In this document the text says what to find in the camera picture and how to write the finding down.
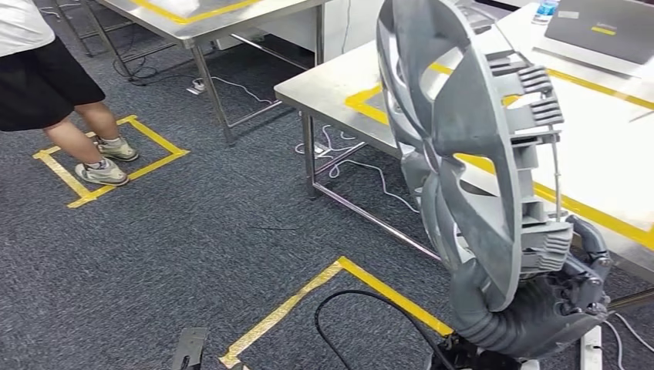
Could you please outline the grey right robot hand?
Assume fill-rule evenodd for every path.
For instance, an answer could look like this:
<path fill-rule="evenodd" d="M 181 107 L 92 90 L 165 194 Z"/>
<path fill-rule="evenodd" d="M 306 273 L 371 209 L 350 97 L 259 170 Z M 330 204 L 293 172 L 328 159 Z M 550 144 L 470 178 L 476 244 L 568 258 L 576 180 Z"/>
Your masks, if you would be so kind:
<path fill-rule="evenodd" d="M 608 317 L 605 279 L 612 268 L 606 243 L 589 222 L 566 220 L 588 255 L 567 256 L 563 268 L 519 284 L 514 300 L 501 312 L 487 307 L 482 292 L 486 274 L 470 260 L 454 272 L 450 302 L 455 332 L 484 350 L 517 359 L 539 359 L 559 352 Z"/>

